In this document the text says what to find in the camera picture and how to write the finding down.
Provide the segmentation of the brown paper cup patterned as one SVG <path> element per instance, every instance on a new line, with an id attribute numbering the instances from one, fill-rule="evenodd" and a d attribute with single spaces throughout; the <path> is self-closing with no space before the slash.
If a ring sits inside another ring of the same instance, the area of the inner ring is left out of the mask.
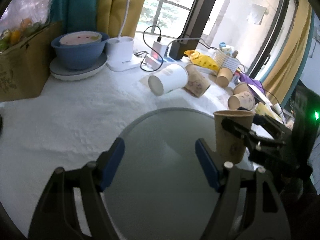
<path id="1" fill-rule="evenodd" d="M 246 147 L 241 139 L 235 137 L 222 127 L 222 121 L 229 118 L 251 129 L 254 114 L 251 111 L 244 110 L 225 110 L 215 111 L 215 135 L 216 135 L 216 152 L 224 161 L 230 161 L 233 164 L 238 164 L 242 161 Z"/>

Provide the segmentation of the black window frame post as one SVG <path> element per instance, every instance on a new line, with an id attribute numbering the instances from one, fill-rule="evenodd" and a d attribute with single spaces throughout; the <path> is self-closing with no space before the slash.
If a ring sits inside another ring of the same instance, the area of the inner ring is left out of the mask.
<path id="1" fill-rule="evenodd" d="M 216 0 L 194 0 L 182 34 L 200 38 Z"/>

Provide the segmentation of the purple cloth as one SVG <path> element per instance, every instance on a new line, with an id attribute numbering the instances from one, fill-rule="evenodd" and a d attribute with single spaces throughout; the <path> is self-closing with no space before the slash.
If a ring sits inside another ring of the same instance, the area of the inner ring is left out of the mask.
<path id="1" fill-rule="evenodd" d="M 263 85 L 260 81 L 255 80 L 250 78 L 249 76 L 247 76 L 245 73 L 240 72 L 240 81 L 241 82 L 245 82 L 249 85 L 254 85 L 255 87 L 257 87 L 257 89 L 259 89 L 263 94 L 265 93 L 265 90 L 263 88 Z"/>

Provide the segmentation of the yellow curtain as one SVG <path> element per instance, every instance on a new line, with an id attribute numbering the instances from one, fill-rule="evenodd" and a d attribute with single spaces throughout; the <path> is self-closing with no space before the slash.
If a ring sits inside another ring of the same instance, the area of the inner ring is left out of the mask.
<path id="1" fill-rule="evenodd" d="M 278 61 L 263 81 L 272 104 L 281 103 L 289 91 L 303 59 L 312 18 L 308 0 L 299 0 L 293 28 Z"/>
<path id="2" fill-rule="evenodd" d="M 130 0 L 121 36 L 135 36 L 144 1 Z M 124 19 L 126 2 L 127 0 L 97 0 L 97 31 L 117 37 Z"/>

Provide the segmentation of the white plate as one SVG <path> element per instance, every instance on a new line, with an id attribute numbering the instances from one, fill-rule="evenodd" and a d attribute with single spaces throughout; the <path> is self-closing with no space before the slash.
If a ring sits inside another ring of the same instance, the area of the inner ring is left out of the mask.
<path id="1" fill-rule="evenodd" d="M 50 66 L 50 73 L 51 75 L 61 81 L 79 81 L 84 80 L 89 77 L 94 76 L 95 74 L 98 74 L 100 71 L 102 71 L 105 67 L 107 61 L 107 56 L 105 53 L 102 53 L 97 60 L 95 64 L 93 64 L 92 67 L 82 70 L 72 70 L 67 69 L 60 63 L 58 58 L 55 58 Z"/>

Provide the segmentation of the blue bowl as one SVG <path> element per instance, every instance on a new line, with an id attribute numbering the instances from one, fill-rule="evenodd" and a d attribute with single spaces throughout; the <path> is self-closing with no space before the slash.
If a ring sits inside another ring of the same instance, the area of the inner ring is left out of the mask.
<path id="1" fill-rule="evenodd" d="M 63 67 L 71 70 L 88 69 L 100 60 L 102 63 L 107 60 L 104 50 L 110 37 L 106 33 L 98 32 L 98 34 L 101 34 L 101 41 L 77 45 L 62 45 L 60 40 L 66 35 L 61 35 L 52 40 L 51 46 Z"/>

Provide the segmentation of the brown paper cup lying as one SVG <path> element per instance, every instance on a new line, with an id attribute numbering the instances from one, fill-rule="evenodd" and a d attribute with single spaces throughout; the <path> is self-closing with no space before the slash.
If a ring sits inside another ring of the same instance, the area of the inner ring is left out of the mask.
<path id="1" fill-rule="evenodd" d="M 188 73 L 188 82 L 184 88 L 197 98 L 200 98 L 210 87 L 209 81 L 196 69 L 196 66 L 193 64 L 187 65 L 185 70 Z"/>

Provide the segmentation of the yellow curtain right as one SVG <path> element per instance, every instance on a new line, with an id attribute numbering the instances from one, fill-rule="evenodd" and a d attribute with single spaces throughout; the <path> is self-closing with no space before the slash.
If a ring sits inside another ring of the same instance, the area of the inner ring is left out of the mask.
<path id="1" fill-rule="evenodd" d="M 281 103 L 289 91 L 303 59 L 312 18 L 308 0 L 299 0 L 293 28 L 278 61 L 263 81 L 272 104 Z"/>

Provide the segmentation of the white power strip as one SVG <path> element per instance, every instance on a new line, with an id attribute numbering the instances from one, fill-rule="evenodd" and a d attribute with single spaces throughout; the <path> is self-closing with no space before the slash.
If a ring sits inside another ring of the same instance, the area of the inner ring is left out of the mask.
<path id="1" fill-rule="evenodd" d="M 175 63 L 175 60 L 169 57 L 164 57 L 163 59 L 156 59 L 146 51 L 139 51 L 134 55 L 141 60 L 140 69 L 145 72 L 155 72 L 161 70 L 162 68 L 170 64 Z"/>

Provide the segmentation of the white tube bottle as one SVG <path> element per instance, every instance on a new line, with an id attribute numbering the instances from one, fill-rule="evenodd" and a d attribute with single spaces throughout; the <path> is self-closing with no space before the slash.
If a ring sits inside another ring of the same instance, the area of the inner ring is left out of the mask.
<path id="1" fill-rule="evenodd" d="M 275 105 L 271 106 L 271 108 L 281 117 L 283 122 L 286 121 L 283 110 L 279 103 L 276 103 Z"/>

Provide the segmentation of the teal curtain left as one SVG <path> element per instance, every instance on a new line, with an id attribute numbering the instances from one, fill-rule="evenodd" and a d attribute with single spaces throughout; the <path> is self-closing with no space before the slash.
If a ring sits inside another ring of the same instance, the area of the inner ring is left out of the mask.
<path id="1" fill-rule="evenodd" d="M 53 0 L 50 19 L 62 22 L 67 33 L 96 31 L 97 0 Z"/>

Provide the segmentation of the cardboard box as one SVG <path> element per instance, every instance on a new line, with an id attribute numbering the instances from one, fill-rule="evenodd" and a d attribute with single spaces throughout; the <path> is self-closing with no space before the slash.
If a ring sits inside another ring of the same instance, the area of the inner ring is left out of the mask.
<path id="1" fill-rule="evenodd" d="M 1 102 L 41 94 L 50 75 L 49 65 L 56 58 L 51 42 L 61 34 L 62 22 L 54 22 L 1 53 Z"/>

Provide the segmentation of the white desk lamp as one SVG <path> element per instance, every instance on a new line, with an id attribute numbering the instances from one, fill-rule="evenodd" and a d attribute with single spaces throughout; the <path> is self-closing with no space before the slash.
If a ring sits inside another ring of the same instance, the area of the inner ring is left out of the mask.
<path id="1" fill-rule="evenodd" d="M 129 6 L 130 0 L 126 0 L 125 14 L 119 33 L 117 37 L 108 39 L 106 43 L 106 65 L 114 72 L 124 72 L 137 68 L 139 65 L 139 58 L 133 54 L 133 38 L 122 35 L 129 13 Z"/>

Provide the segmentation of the yellow curtain left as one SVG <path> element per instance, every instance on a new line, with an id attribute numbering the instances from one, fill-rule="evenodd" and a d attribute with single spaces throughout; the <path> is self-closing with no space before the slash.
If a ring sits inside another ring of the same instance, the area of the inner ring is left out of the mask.
<path id="1" fill-rule="evenodd" d="M 121 36 L 135 36 L 144 1 L 130 0 Z M 117 37 L 124 19 L 126 2 L 127 0 L 97 0 L 97 31 Z"/>

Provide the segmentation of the round grey placemat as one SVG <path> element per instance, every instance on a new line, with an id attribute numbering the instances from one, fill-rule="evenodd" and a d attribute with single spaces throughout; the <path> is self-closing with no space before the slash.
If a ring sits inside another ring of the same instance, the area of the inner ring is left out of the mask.
<path id="1" fill-rule="evenodd" d="M 120 134 L 123 158 L 105 190 L 120 239 L 199 239 L 219 194 L 195 153 L 202 138 L 215 148 L 212 115 L 188 108 L 146 113 Z"/>

